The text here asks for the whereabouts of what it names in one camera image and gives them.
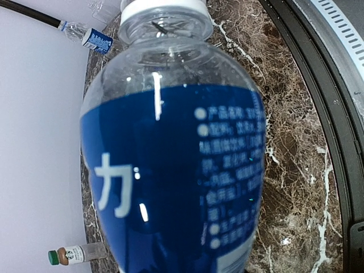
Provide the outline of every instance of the small glass bottle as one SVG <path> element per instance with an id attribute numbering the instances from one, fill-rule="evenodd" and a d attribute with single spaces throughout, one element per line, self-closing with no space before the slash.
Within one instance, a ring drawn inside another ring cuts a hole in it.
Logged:
<path id="1" fill-rule="evenodd" d="M 89 262 L 90 260 L 106 258 L 106 248 L 104 243 L 88 243 L 82 246 L 61 247 L 57 251 L 48 252 L 48 259 L 51 265 Z"/>
<path id="2" fill-rule="evenodd" d="M 123 51 L 123 45 L 119 40 L 89 28 L 85 24 L 63 20 L 58 29 L 64 32 L 69 40 L 81 43 L 84 47 L 101 53 L 109 59 Z"/>

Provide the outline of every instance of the black cable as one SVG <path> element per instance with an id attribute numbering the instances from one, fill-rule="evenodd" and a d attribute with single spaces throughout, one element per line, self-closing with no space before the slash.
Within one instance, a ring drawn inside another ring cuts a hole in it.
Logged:
<path id="1" fill-rule="evenodd" d="M 30 18 L 46 23 L 52 27 L 58 28 L 59 24 L 61 23 L 60 20 L 54 17 L 41 13 L 40 11 L 31 9 L 30 7 L 23 6 L 11 0 L 0 0 L 0 6 L 12 11 L 16 11 L 23 15 L 29 16 Z"/>

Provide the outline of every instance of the black rim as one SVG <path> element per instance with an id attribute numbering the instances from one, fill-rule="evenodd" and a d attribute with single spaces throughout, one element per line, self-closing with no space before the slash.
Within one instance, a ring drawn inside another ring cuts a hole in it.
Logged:
<path id="1" fill-rule="evenodd" d="M 362 273 L 364 131 L 359 116 L 330 54 L 293 1 L 260 2 L 290 48 L 324 130 L 340 198 L 344 272 Z"/>

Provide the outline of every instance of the gray vent grille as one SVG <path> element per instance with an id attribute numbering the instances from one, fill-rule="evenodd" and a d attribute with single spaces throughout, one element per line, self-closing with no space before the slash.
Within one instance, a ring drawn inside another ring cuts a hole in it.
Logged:
<path id="1" fill-rule="evenodd" d="M 334 30 L 364 79 L 364 41 L 332 0 L 311 0 Z"/>

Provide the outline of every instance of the starbucks bottle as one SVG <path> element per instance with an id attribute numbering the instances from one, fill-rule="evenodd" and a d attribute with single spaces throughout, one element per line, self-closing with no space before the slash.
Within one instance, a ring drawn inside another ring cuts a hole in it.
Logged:
<path id="1" fill-rule="evenodd" d="M 84 263 L 90 260 L 106 258 L 106 248 L 104 243 L 88 243 L 82 246 L 61 247 L 57 251 L 48 252 L 48 258 L 51 265 Z"/>

